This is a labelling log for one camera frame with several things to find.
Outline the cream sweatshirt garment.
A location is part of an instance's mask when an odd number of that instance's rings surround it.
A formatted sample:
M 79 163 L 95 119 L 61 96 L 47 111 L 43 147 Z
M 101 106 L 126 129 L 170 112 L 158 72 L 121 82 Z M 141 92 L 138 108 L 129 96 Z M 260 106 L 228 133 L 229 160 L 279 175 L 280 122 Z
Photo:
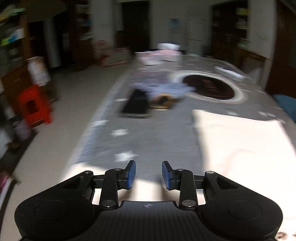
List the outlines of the cream sweatshirt garment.
M 204 169 L 263 194 L 282 208 L 295 204 L 295 123 L 266 114 L 252 120 L 194 110 L 186 120 L 201 144 Z

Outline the blue covered sofa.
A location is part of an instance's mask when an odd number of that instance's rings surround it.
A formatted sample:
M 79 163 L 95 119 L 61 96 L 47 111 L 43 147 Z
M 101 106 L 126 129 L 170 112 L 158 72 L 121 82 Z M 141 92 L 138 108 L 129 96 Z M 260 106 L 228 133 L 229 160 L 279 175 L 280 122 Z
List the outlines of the blue covered sofa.
M 273 96 L 275 101 L 279 104 L 281 108 L 283 108 L 288 115 L 295 119 L 296 112 L 296 99 L 293 97 L 289 97 L 286 95 L 276 94 Z

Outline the black smartphone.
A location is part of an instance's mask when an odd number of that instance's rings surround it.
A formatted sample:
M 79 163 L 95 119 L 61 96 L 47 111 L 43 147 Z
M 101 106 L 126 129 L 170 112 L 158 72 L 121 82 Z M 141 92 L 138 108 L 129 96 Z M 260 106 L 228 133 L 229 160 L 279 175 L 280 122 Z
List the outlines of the black smartphone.
M 147 92 L 134 89 L 119 113 L 126 118 L 150 118 L 152 114 Z

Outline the floor fan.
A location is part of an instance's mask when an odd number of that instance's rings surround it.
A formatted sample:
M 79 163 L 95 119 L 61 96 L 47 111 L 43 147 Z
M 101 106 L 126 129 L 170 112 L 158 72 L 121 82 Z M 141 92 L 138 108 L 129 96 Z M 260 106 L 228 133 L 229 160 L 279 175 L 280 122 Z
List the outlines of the floor fan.
M 101 67 L 126 64 L 132 59 L 129 49 L 112 48 L 105 40 L 97 40 L 92 43 L 92 46 L 95 62 Z

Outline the small pink tissue pack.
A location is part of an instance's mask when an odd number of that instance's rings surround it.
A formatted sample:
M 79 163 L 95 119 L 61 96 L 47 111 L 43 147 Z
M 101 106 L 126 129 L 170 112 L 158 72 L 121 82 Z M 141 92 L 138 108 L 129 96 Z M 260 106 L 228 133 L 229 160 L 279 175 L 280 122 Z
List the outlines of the small pink tissue pack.
M 135 52 L 137 60 L 146 66 L 161 65 L 162 61 L 154 57 L 151 52 Z

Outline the white paper bag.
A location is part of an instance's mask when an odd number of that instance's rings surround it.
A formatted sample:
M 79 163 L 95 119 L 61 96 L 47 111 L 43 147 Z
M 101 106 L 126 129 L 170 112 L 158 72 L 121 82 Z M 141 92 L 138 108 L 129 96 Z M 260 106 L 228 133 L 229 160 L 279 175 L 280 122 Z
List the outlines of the white paper bag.
M 40 56 L 27 59 L 28 72 L 31 80 L 38 86 L 45 86 L 50 81 L 50 75 L 46 69 L 43 58 Z

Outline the water dispenser with blue bottle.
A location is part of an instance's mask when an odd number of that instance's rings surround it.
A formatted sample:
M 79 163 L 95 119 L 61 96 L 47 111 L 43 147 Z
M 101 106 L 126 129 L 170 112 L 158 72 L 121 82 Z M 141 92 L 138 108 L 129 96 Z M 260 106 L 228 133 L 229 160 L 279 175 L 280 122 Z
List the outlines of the water dispenser with blue bottle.
M 180 20 L 171 18 L 169 23 L 169 36 L 170 43 L 180 45 L 181 44 L 181 24 Z

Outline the pink tissue box large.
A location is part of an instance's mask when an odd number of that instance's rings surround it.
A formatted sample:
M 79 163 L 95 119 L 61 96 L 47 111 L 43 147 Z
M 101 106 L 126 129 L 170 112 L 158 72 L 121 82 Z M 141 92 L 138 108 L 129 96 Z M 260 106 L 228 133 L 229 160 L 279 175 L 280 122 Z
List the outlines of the pink tissue box large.
M 172 43 L 157 44 L 156 56 L 161 61 L 179 62 L 182 60 L 182 52 L 180 45 Z

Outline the round black induction cooktop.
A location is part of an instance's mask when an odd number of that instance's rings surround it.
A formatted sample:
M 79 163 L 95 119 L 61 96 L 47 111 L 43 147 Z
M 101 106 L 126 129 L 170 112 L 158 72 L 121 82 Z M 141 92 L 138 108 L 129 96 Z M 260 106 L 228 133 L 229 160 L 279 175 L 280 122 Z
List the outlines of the round black induction cooktop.
M 248 99 L 235 82 L 215 73 L 179 70 L 170 73 L 168 79 L 192 87 L 194 90 L 187 92 L 186 96 L 194 99 L 227 104 L 241 104 Z

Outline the dark entrance door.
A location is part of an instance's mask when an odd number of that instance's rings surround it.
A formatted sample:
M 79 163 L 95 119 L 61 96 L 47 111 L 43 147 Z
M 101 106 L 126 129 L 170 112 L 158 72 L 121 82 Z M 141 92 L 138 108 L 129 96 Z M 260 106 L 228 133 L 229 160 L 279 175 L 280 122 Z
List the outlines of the dark entrance door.
M 150 1 L 121 3 L 123 40 L 132 53 L 150 49 Z

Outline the red plastic stool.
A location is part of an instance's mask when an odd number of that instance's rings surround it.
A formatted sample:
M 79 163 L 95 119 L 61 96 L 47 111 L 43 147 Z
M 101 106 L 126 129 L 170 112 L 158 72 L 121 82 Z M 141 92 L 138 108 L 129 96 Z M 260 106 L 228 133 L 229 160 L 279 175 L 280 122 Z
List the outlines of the red plastic stool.
M 46 97 L 41 94 L 39 86 L 33 84 L 18 96 L 18 104 L 26 123 L 35 127 L 40 123 L 52 122 L 51 109 Z

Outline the white refrigerator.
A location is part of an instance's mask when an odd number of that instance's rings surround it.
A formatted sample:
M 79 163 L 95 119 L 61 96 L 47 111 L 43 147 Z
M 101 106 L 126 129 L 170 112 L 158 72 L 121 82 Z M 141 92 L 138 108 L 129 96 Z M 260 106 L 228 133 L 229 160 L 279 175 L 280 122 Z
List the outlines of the white refrigerator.
M 204 19 L 195 16 L 186 18 L 186 52 L 202 56 L 204 52 Z

